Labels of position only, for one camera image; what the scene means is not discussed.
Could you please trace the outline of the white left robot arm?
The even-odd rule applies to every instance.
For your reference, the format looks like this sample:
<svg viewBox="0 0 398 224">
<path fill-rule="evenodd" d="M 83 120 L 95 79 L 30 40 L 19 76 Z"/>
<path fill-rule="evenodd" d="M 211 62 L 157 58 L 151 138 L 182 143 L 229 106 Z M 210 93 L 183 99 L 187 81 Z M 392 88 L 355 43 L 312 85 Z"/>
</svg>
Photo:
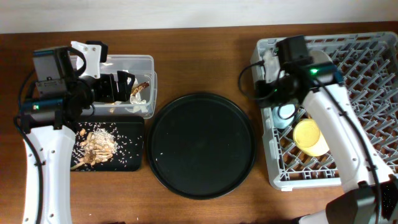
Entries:
<svg viewBox="0 0 398 224">
<path fill-rule="evenodd" d="M 101 73 L 107 56 L 108 46 L 94 40 L 34 51 L 37 78 L 24 80 L 14 117 L 27 155 L 23 223 L 71 223 L 74 122 L 96 102 L 129 100 L 135 79 L 124 71 Z"/>
</svg>

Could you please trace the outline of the black rectangular tray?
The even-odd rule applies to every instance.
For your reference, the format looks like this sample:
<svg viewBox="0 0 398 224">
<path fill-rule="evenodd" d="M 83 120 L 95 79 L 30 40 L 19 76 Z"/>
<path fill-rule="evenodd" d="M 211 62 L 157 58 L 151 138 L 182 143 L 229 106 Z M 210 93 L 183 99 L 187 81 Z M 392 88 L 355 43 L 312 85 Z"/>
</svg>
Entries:
<svg viewBox="0 0 398 224">
<path fill-rule="evenodd" d="M 118 143 L 117 153 L 102 164 L 93 167 L 84 165 L 73 171 L 134 172 L 141 166 L 144 148 L 144 118 L 140 116 L 93 116 L 83 117 L 75 123 L 75 145 L 72 150 L 71 167 L 78 158 L 78 132 L 81 129 L 94 131 L 99 128 L 111 133 Z"/>
</svg>

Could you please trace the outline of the yellow bowl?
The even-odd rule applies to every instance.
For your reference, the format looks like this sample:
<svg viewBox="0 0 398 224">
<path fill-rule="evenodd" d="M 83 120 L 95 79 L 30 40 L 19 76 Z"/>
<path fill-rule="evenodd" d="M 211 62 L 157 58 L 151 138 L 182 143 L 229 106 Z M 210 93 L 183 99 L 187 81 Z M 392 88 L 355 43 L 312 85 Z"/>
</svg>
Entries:
<svg viewBox="0 0 398 224">
<path fill-rule="evenodd" d="M 295 145 L 306 155 L 317 157 L 326 154 L 329 147 L 314 119 L 303 119 L 293 131 Z"/>
</svg>

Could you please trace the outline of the blue plastic cup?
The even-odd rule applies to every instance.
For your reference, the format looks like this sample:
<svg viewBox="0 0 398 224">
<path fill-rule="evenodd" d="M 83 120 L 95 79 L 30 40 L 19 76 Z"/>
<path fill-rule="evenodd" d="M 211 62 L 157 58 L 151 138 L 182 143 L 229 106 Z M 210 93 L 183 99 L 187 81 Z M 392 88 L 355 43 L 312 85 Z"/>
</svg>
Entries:
<svg viewBox="0 0 398 224">
<path fill-rule="evenodd" d="M 294 120 L 295 113 L 296 107 L 293 104 L 274 107 L 272 109 L 274 127 L 277 129 L 285 129 Z"/>
</svg>

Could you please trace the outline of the clear plastic bin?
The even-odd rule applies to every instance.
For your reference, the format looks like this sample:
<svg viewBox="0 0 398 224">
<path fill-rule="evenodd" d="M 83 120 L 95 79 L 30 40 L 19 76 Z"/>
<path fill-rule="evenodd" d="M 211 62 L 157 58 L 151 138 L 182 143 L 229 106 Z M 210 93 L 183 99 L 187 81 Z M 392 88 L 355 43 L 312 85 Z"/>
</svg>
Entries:
<svg viewBox="0 0 398 224">
<path fill-rule="evenodd" d="M 155 110 L 157 98 L 157 74 L 154 71 L 154 59 L 150 55 L 109 55 L 104 63 L 87 58 L 87 69 L 98 67 L 99 80 L 92 81 L 96 93 L 94 109 L 84 110 L 82 115 L 89 116 L 141 116 L 149 119 Z M 122 91 L 117 87 L 118 72 L 128 72 L 135 79 L 128 78 L 127 84 L 135 90 L 140 84 L 148 83 L 135 96 L 128 96 L 126 101 L 114 94 Z"/>
</svg>

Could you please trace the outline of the grey dishwasher rack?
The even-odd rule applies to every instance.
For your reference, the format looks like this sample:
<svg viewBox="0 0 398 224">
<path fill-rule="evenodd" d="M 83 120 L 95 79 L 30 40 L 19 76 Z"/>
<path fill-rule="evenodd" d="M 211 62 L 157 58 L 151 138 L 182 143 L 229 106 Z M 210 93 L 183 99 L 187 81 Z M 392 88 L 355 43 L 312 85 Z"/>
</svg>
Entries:
<svg viewBox="0 0 398 224">
<path fill-rule="evenodd" d="M 397 172 L 397 34 L 371 32 L 307 36 L 309 50 L 328 54 L 343 73 L 351 106 L 384 162 Z M 274 126 L 272 108 L 261 109 L 269 182 L 281 191 L 341 184 L 331 153 L 310 157 L 296 147 L 299 109 L 291 125 Z"/>
</svg>

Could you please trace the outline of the round black tray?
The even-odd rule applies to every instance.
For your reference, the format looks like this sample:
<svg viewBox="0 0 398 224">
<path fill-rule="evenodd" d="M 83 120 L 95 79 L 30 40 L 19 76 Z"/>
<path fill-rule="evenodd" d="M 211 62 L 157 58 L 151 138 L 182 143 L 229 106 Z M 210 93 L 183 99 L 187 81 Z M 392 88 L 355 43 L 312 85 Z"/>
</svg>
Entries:
<svg viewBox="0 0 398 224">
<path fill-rule="evenodd" d="M 239 187 L 257 149 L 247 114 L 214 93 L 192 93 L 166 104 L 155 116 L 146 144 L 157 180 L 194 200 L 222 197 Z"/>
</svg>

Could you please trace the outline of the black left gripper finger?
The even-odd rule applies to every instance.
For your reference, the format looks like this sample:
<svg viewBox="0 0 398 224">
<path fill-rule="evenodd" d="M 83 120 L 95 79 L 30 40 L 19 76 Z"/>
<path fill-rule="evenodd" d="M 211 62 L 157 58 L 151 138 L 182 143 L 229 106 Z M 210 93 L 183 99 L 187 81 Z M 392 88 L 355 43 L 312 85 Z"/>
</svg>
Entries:
<svg viewBox="0 0 398 224">
<path fill-rule="evenodd" d="M 117 101 L 128 101 L 130 98 L 132 84 L 128 82 L 117 82 Z"/>
<path fill-rule="evenodd" d="M 129 72 L 117 71 L 118 76 L 118 92 L 119 93 L 130 93 L 132 90 L 135 76 Z"/>
</svg>

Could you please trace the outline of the pile of food scraps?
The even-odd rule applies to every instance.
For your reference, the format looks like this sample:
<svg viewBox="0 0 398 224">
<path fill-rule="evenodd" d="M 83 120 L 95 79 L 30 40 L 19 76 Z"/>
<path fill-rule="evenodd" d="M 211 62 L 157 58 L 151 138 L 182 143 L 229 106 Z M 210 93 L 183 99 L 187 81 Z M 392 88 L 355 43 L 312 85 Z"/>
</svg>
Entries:
<svg viewBox="0 0 398 224">
<path fill-rule="evenodd" d="M 103 128 L 89 131 L 81 129 L 78 132 L 78 158 L 71 170 L 77 170 L 81 166 L 102 164 L 108 162 L 117 153 L 118 143 L 115 137 Z"/>
</svg>

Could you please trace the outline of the grey round plate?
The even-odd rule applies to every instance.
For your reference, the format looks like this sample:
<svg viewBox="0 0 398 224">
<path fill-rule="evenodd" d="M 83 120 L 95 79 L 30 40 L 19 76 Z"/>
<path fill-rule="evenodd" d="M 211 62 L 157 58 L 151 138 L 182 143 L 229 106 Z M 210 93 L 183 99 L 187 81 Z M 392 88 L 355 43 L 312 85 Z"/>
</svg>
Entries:
<svg viewBox="0 0 398 224">
<path fill-rule="evenodd" d="M 322 50 L 311 50 L 309 55 L 313 58 L 314 63 L 332 62 L 331 57 Z"/>
</svg>

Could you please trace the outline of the white tissue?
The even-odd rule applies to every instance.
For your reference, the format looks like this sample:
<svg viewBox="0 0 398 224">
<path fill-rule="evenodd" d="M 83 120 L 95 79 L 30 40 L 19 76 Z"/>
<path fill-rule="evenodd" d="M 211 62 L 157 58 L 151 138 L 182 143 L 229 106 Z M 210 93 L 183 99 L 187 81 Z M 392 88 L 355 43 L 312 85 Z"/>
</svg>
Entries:
<svg viewBox="0 0 398 224">
<path fill-rule="evenodd" d="M 151 77 L 148 74 L 135 78 L 133 86 L 143 82 L 149 82 L 151 85 Z M 131 96 L 128 101 L 116 101 L 114 103 L 105 103 L 103 109 L 110 114 L 135 114 L 142 117 L 149 116 L 152 112 L 151 88 L 150 86 Z"/>
</svg>

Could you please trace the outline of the gold snack wrapper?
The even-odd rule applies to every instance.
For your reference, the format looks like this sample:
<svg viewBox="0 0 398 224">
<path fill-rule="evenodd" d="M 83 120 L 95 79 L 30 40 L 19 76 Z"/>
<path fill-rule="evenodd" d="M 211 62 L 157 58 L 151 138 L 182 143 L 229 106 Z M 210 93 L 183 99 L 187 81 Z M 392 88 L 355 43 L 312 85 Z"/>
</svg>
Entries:
<svg viewBox="0 0 398 224">
<path fill-rule="evenodd" d="M 149 86 L 150 86 L 149 82 L 143 82 L 143 83 L 140 83 L 140 84 L 132 87 L 131 96 L 135 96 L 137 93 L 141 92 L 143 89 L 145 89 Z"/>
</svg>

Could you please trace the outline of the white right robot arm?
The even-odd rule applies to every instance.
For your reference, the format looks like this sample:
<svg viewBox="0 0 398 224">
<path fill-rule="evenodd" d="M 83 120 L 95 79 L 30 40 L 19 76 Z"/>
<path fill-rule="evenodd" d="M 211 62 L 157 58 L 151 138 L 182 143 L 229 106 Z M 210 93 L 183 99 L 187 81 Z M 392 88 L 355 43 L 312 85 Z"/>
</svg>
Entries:
<svg viewBox="0 0 398 224">
<path fill-rule="evenodd" d="M 341 185 L 296 223 L 397 220 L 397 36 L 262 39 L 250 68 L 271 185 Z"/>
</svg>

